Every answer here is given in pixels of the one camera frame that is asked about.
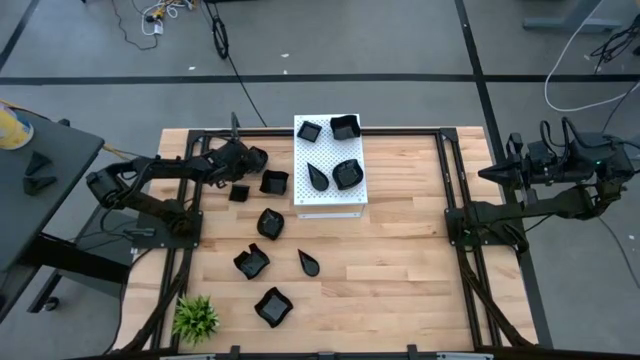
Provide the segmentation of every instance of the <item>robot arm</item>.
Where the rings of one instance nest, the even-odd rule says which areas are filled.
[[[487,180],[508,190],[520,190],[523,201],[519,204],[491,205],[483,202],[469,204],[468,224],[486,225],[495,221],[526,217],[557,215],[566,219],[588,220],[601,215],[625,190],[624,183],[631,180],[635,170],[624,145],[640,146],[619,138],[599,133],[579,133],[566,118],[562,119],[565,137],[564,153],[555,153],[544,136],[541,123],[541,141],[527,145],[529,152],[522,154],[524,144],[520,134],[511,134],[507,142],[507,161],[478,172]],[[574,134],[569,142],[568,129]],[[595,175],[594,184],[585,184]],[[577,183],[551,199],[539,200],[532,184]],[[596,194],[591,195],[590,188]]]
[[[140,191],[152,179],[189,179],[222,188],[245,174],[260,172],[267,163],[267,153],[256,147],[247,148],[237,136],[235,114],[232,122],[231,139],[225,139],[227,143],[218,149],[186,160],[156,156],[112,164],[87,175],[87,185],[100,205],[107,209],[131,208],[161,219],[174,235],[189,234],[194,222],[183,204],[175,199],[158,200]],[[123,179],[125,174],[134,174],[131,186]]]

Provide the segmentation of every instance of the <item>black desk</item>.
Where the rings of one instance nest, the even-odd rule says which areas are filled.
[[[0,321],[42,265],[111,282],[120,282],[128,269],[42,233],[104,141],[26,111],[16,110],[16,114],[34,126],[35,134],[21,149],[0,151],[0,294],[6,302],[0,309]],[[57,182],[36,196],[29,196],[23,192],[22,178],[33,151],[53,162],[37,176],[56,176]]]

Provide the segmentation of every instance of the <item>potted plant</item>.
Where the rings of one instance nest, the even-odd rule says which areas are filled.
[[[199,295],[196,298],[182,297],[178,299],[173,334],[193,346],[215,334],[220,321],[218,314],[209,302],[209,297]]]

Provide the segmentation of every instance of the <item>white pegboard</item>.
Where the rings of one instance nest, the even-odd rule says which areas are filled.
[[[362,137],[334,140],[330,120],[332,117],[344,115],[296,115],[294,119],[294,205],[364,205],[368,203],[367,178],[362,150]],[[358,124],[360,115],[356,114]],[[322,131],[315,143],[297,137],[302,123],[309,121],[322,126]],[[357,159],[365,177],[355,187],[340,191],[336,186],[333,168],[339,163]],[[329,188],[318,191],[309,181],[307,163],[318,168],[329,179]]]

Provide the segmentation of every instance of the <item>wooden table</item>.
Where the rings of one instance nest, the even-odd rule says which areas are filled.
[[[188,129],[165,129],[159,153],[182,156],[187,134]],[[498,186],[477,176],[492,164],[483,129],[462,127],[458,134],[472,198],[500,203]],[[294,173],[291,138],[243,141],[269,153],[269,169]],[[455,169],[449,145],[447,152],[449,167]],[[435,140],[365,137],[364,154],[369,204],[359,219],[298,219],[291,177],[283,197],[259,192],[260,175],[245,177],[239,183],[251,186],[246,203],[227,200],[230,186],[205,186],[202,241],[193,256],[188,294],[210,295],[221,327],[195,348],[181,343],[181,352],[227,353],[232,345],[253,353],[404,352],[407,344],[416,344],[419,351],[472,349],[458,263],[444,224],[446,198]],[[150,194],[175,198],[177,187],[177,180],[155,180]],[[457,180],[454,188],[460,206]],[[256,231],[266,207],[285,216],[277,241]],[[232,260],[254,242],[271,264],[248,281]],[[319,261],[320,275],[310,278],[302,272],[297,249]],[[166,250],[154,250],[133,269],[115,348],[131,340],[156,305],[165,254]],[[521,334],[535,342],[513,250],[486,246],[484,254],[496,303]],[[176,269],[180,259],[178,255]],[[273,286],[295,306],[275,329],[253,308]],[[476,303],[488,344],[483,307]],[[169,343],[173,313],[172,306],[165,318],[163,345]]]

